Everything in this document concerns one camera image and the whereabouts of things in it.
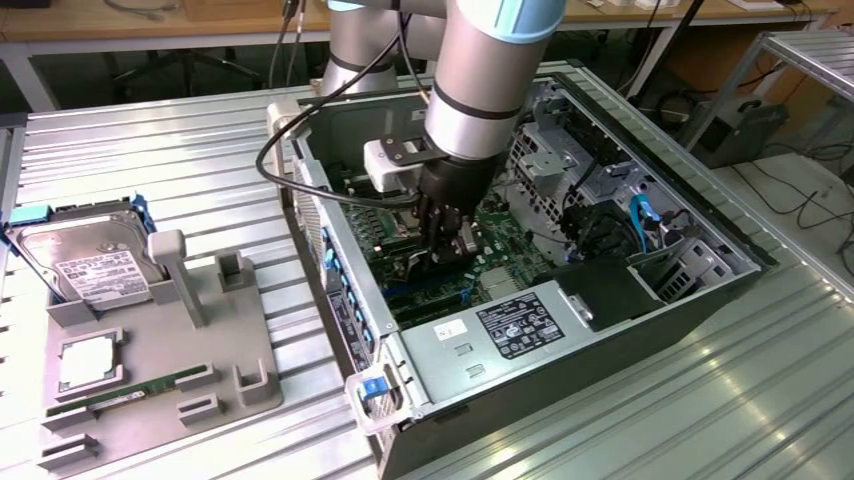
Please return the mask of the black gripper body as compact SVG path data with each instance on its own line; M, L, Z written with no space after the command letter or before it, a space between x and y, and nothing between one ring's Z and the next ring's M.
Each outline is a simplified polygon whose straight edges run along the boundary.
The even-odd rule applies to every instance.
M463 160L443 157L421 164L417 184L417 217L448 207L460 216L472 216L492 183L499 157Z

